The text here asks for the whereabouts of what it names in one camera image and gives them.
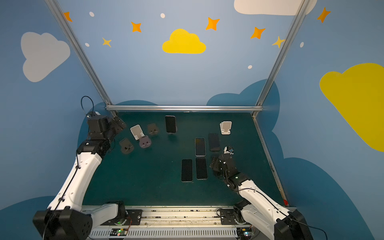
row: green table surface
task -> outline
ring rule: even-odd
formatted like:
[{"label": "green table surface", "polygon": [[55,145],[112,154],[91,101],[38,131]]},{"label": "green table surface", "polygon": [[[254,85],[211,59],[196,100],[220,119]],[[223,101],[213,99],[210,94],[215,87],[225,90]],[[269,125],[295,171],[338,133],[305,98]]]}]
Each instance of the green table surface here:
[{"label": "green table surface", "polygon": [[[166,133],[165,115],[176,116],[177,133]],[[124,201],[125,205],[233,205],[242,200],[209,167],[211,155],[208,134],[218,133],[220,146],[231,145],[238,171],[247,174],[266,194],[283,205],[268,160],[249,113],[119,113],[127,124],[115,138],[116,146],[106,154],[86,191],[83,205]],[[220,122],[232,121],[230,135],[220,133]],[[148,135],[148,124],[160,129],[149,136],[152,145],[143,149],[130,128],[139,124]],[[195,138],[204,137],[207,148],[208,179],[197,180]],[[134,145],[123,154],[119,142],[128,138]],[[181,182],[181,160],[193,159],[192,182]]]}]

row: robotic arm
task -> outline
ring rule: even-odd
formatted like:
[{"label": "robotic arm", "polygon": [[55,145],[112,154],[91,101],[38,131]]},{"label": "robotic arm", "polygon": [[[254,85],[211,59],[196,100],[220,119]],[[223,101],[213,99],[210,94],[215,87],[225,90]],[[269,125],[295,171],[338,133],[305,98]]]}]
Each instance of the robotic arm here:
[{"label": "robotic arm", "polygon": [[89,133],[76,150],[71,172],[55,199],[45,211],[36,212],[33,224],[43,240],[84,240],[91,229],[110,220],[126,218],[124,203],[111,202],[89,212],[80,212],[85,191],[96,168],[111,146],[111,141],[126,124],[118,117],[113,119],[98,112],[87,115]]},{"label": "robotic arm", "polygon": [[238,172],[232,155],[233,149],[225,147],[224,153],[213,159],[211,167],[215,176],[222,177],[232,191],[245,198],[234,206],[236,221],[252,224],[271,240],[313,240],[303,215],[281,206],[247,175]]}]

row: phone stand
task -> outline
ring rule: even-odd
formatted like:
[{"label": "phone stand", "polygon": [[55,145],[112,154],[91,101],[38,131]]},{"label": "phone stand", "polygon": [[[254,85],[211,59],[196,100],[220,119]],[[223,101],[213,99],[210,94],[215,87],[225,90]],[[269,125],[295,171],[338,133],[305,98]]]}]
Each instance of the phone stand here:
[{"label": "phone stand", "polygon": [[134,149],[132,143],[128,140],[128,138],[124,138],[119,142],[119,144],[121,146],[121,152],[124,154],[129,154]]},{"label": "phone stand", "polygon": [[141,130],[140,125],[136,125],[131,127],[131,133],[135,137],[136,140],[139,140],[139,138],[144,137],[143,130]]},{"label": "phone stand", "polygon": [[152,141],[148,136],[141,137],[139,140],[141,148],[147,148],[152,144]]},{"label": "phone stand", "polygon": [[229,135],[231,134],[231,127],[232,122],[231,121],[224,121],[220,123],[220,129],[222,135]]},{"label": "phone stand", "polygon": [[159,128],[156,126],[155,123],[148,125],[148,133],[152,136],[157,135],[159,133]]}]

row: blue wall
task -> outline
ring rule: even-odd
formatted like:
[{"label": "blue wall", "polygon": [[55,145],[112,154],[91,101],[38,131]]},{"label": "blue wall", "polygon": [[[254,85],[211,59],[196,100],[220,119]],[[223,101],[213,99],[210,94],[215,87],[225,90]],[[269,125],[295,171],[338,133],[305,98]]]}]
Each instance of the blue wall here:
[{"label": "blue wall", "polygon": [[[95,103],[102,99],[70,46],[69,57],[45,78],[32,82],[25,76],[23,34],[49,33],[69,45],[44,0],[1,1],[0,21],[0,209],[23,201],[33,212],[48,206],[73,165],[84,119],[81,97],[88,95]],[[43,53],[52,47],[43,40],[33,44],[41,44]],[[84,106],[89,110],[90,101],[85,100]],[[51,197],[35,199],[42,196]],[[15,212],[1,210],[1,222],[9,214]],[[31,226],[30,218],[25,224]],[[1,235],[11,230],[0,224]]]},{"label": "blue wall", "polygon": [[[331,13],[322,23],[318,17],[325,7]],[[362,63],[384,66],[383,10],[383,1],[318,0],[257,117],[290,205],[308,224],[326,230],[330,240],[384,239],[384,210],[376,207],[384,198],[384,152],[364,142],[319,85],[331,71],[343,73]],[[375,94],[377,86],[371,90]],[[347,105],[360,103],[376,104],[356,98]],[[365,114],[356,109],[356,118]],[[324,239],[322,232],[312,233]]]},{"label": "blue wall", "polygon": [[[233,0],[59,3],[63,12],[69,12],[70,25],[115,104],[143,100],[157,105],[206,105],[217,94],[240,94],[268,77],[279,51],[273,43],[278,36],[285,38],[293,20],[293,16],[242,14]],[[220,19],[216,30],[206,30],[208,18]],[[133,32],[131,22],[141,23],[141,32]],[[255,27],[265,28],[260,39],[251,39]],[[196,34],[206,50],[164,52],[163,43],[179,28]],[[111,40],[111,47],[103,45],[103,38]]]}]

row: smartphone screen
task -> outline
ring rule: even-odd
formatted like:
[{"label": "smartphone screen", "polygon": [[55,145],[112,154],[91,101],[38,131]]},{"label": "smartphone screen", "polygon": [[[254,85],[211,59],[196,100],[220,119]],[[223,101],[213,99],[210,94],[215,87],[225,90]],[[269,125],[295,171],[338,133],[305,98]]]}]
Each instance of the smartphone screen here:
[{"label": "smartphone screen", "polygon": [[167,133],[176,132],[176,117],[175,116],[166,116],[166,129]]},{"label": "smartphone screen", "polygon": [[181,181],[191,182],[193,180],[192,174],[192,159],[181,160]]},{"label": "smartphone screen", "polygon": [[208,178],[207,160],[205,159],[205,157],[196,158],[196,178],[197,179]]},{"label": "smartphone screen", "polygon": [[205,138],[203,137],[195,138],[195,155],[197,157],[204,157],[206,155]]},{"label": "smartphone screen", "polygon": [[220,140],[217,133],[208,134],[209,150],[220,151]]}]

